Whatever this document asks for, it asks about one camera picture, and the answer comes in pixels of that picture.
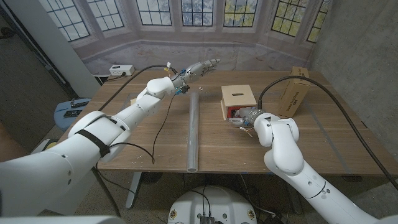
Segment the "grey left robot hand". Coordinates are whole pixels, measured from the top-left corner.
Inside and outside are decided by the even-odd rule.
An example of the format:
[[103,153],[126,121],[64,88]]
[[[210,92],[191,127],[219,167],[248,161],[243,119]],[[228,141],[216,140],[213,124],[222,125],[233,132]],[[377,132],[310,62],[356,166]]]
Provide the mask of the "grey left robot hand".
[[220,59],[210,59],[190,65],[188,68],[182,70],[178,75],[172,77],[172,83],[174,84],[175,89],[187,86],[189,83],[193,83],[199,78],[214,72],[220,61]]

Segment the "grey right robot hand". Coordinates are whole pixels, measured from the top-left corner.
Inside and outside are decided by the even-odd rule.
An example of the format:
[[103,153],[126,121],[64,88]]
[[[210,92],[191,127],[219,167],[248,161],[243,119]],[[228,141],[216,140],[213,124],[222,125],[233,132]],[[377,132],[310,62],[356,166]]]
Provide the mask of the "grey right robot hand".
[[251,127],[254,125],[258,116],[264,114],[264,111],[255,107],[245,107],[238,109],[232,118],[228,121],[235,126]]

